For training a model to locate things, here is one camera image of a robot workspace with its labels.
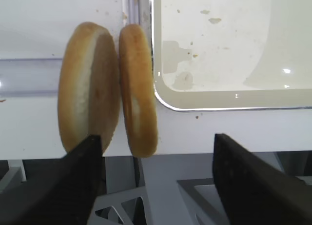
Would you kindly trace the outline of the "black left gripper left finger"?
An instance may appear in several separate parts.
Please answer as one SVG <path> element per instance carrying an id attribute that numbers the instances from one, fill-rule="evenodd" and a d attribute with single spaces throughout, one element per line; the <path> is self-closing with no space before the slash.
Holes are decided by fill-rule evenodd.
<path id="1" fill-rule="evenodd" d="M 91 135 L 54 166 L 0 195 L 2 225 L 85 225 L 101 181 L 101 138 Z"/>

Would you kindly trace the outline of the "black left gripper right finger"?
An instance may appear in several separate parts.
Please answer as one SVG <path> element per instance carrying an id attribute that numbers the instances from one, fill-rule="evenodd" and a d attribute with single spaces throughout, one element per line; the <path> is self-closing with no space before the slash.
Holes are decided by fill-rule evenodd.
<path id="1" fill-rule="evenodd" d="M 214 137 L 213 179 L 232 225 L 310 225 L 312 187 L 226 134 Z"/>

